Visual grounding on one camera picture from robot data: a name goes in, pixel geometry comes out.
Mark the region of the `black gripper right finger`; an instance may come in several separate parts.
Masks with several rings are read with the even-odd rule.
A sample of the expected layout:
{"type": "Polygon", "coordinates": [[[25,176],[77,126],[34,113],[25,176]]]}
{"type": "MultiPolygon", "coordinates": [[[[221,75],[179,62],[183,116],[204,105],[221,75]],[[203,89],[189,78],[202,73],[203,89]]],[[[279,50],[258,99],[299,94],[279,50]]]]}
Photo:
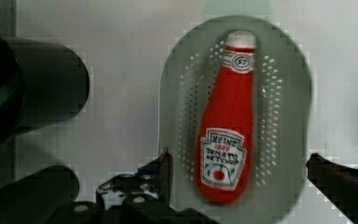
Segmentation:
{"type": "Polygon", "coordinates": [[[358,169],[312,153],[306,162],[308,180],[353,224],[358,224],[358,169]]]}

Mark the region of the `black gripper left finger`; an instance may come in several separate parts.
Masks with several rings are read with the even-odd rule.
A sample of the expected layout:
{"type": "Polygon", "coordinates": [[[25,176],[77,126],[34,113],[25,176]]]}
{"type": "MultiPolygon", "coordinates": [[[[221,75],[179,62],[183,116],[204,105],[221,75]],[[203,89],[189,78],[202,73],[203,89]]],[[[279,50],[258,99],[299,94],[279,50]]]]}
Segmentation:
{"type": "Polygon", "coordinates": [[[147,195],[152,199],[170,202],[172,190],[173,161],[169,149],[136,173],[119,174],[102,183],[96,189],[96,203],[105,210],[121,206],[130,196],[147,195]]]}

